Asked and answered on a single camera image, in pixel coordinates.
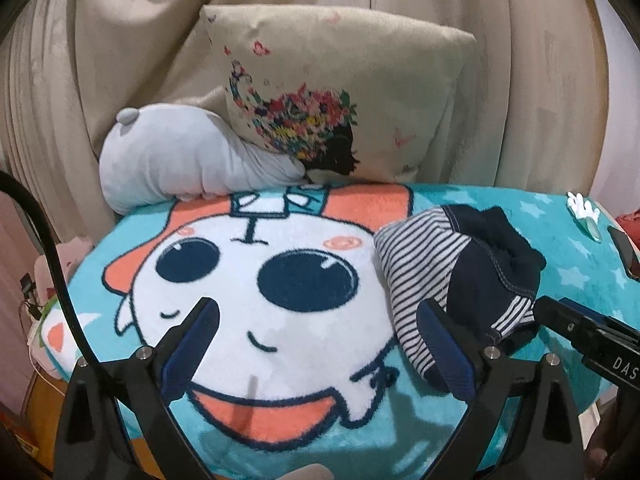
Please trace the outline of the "operator right hand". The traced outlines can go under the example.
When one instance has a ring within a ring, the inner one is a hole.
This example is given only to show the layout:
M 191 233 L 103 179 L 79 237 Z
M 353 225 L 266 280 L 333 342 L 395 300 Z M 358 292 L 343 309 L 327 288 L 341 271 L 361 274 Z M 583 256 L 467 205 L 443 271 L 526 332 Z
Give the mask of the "operator right hand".
M 605 470 L 608 452 L 604 448 L 587 448 L 585 450 L 585 478 L 597 479 Z

